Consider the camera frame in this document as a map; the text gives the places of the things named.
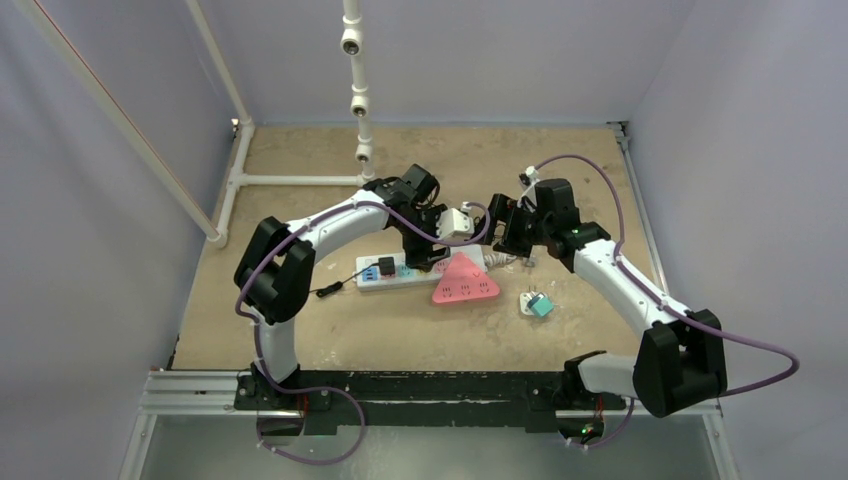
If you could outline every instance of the black plug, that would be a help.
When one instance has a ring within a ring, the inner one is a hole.
[[[342,289],[343,286],[344,284],[342,282],[331,283],[324,288],[319,288],[318,290],[315,290],[315,296],[317,296],[318,298],[324,298],[327,295],[331,295],[333,293],[338,292]]]

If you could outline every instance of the white pipe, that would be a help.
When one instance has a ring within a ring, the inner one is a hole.
[[[38,0],[16,0],[16,4],[18,9],[32,20],[50,46],[64,60],[68,68],[79,78],[80,83],[95,100],[103,113],[115,124],[115,127],[126,138],[133,150],[141,157],[148,168],[153,171],[159,181],[162,182],[168,193],[177,200],[194,223],[203,230],[203,233],[210,240],[218,241],[221,235],[215,229],[215,225],[212,224],[212,221],[206,216],[203,209],[194,201],[185,186],[180,183],[179,179],[177,179],[170,167],[168,167],[168,164],[154,150],[153,145],[147,140],[135,123],[133,123],[129,115],[115,101],[109,91],[106,90],[105,85],[103,85],[70,41],[67,40],[59,29],[59,26],[53,22],[53,19],[50,18],[50,15]]]
[[[368,116],[357,118],[359,122],[359,143],[371,145],[373,137],[371,136],[371,119]]]
[[[350,68],[353,73],[353,91],[367,91],[368,83],[365,81],[365,58],[362,53],[350,57]]]
[[[341,185],[357,186],[357,177],[341,176],[290,176],[290,175],[242,175],[241,185]]]
[[[342,51],[350,56],[351,76],[353,77],[353,99],[351,101],[351,114],[357,119],[359,125],[359,146],[356,148],[354,158],[361,163],[362,173],[356,179],[358,185],[376,176],[374,170],[373,137],[371,132],[371,106],[368,97],[368,82],[365,79],[365,37],[362,33],[362,13],[359,0],[343,0],[344,17],[342,18],[345,31],[342,34]],[[348,48],[350,43],[358,46],[355,50]]]
[[[359,20],[359,0],[343,0],[342,4],[345,9],[345,17],[350,20]]]
[[[233,101],[233,105],[236,107],[236,113],[238,113],[239,120],[243,122],[248,121],[250,119],[250,115],[247,113],[244,101],[242,101],[241,95],[238,93],[238,88],[236,88],[236,83],[233,81],[230,69],[224,61],[224,56],[221,55],[221,49],[218,47],[218,42],[215,41],[215,36],[212,35],[212,30],[209,29],[209,22],[206,21],[203,9],[200,8],[200,4],[197,3],[197,0],[185,0],[185,2],[186,5],[188,5],[189,12],[191,12],[191,18],[194,20],[198,31],[200,31],[200,37],[203,39],[206,49],[209,50],[209,56],[212,57],[212,63],[215,64],[215,70],[217,70],[218,75],[221,76],[221,81],[224,82],[227,94],[229,94],[230,99]]]
[[[238,193],[239,188],[242,186],[241,177],[244,176],[244,161],[247,158],[247,150],[250,147],[250,140],[253,138],[255,131],[256,126],[250,120],[244,124],[239,124],[238,143],[235,147],[236,157],[227,176],[227,188],[224,192],[224,201],[221,203],[221,213],[218,215],[218,231],[221,232],[221,237],[214,242],[214,245],[218,248],[223,248],[227,244],[230,217],[233,213],[236,193]]]

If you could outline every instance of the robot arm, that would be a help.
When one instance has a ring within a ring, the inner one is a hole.
[[[401,232],[410,267],[429,271],[436,262],[450,255],[447,248],[434,249],[432,242],[377,206],[393,210],[435,236],[440,213],[447,209],[445,205],[434,205],[438,188],[435,177],[413,165],[403,177],[369,182],[348,200],[310,217],[285,224],[268,217],[259,223],[235,273],[239,288],[244,287],[274,247],[292,232],[306,227],[304,233],[279,252],[280,256],[285,255],[282,264],[272,261],[266,265],[245,297],[245,302],[261,319],[259,340],[268,373],[275,381],[285,380],[297,369],[294,318],[309,298],[315,263],[359,237],[388,227]],[[340,207],[353,208],[331,214]]]
[[[539,181],[528,174],[520,178],[528,188],[519,201],[502,194],[492,197],[489,213],[496,221],[489,225],[484,242],[491,244],[495,229],[502,226],[495,251],[526,257],[533,245],[544,245],[549,255],[603,295],[642,337],[635,358],[599,351],[566,362],[563,388],[572,394],[608,392],[638,398],[657,417],[723,393],[727,373],[722,340],[689,328],[662,307],[668,305],[720,329],[718,319],[709,310],[693,312],[666,295],[617,254],[616,244],[601,226],[581,222],[567,180]],[[638,288],[617,262],[647,285],[661,304]]]

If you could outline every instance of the glass panel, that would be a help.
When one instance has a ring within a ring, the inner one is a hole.
[[[288,451],[313,458],[337,455],[357,428],[299,437]],[[558,434],[519,428],[371,427],[351,458],[338,465],[301,465],[256,448],[250,417],[160,416],[144,479],[713,479],[718,478],[699,416],[633,418],[608,447],[583,454]],[[272,442],[283,445],[283,442]]]

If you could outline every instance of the teal cube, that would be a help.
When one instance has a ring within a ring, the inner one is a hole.
[[[547,297],[547,295],[540,293],[527,302],[527,308],[533,312],[533,315],[541,318],[551,313],[551,310],[554,309],[554,304],[551,303],[551,300]]]

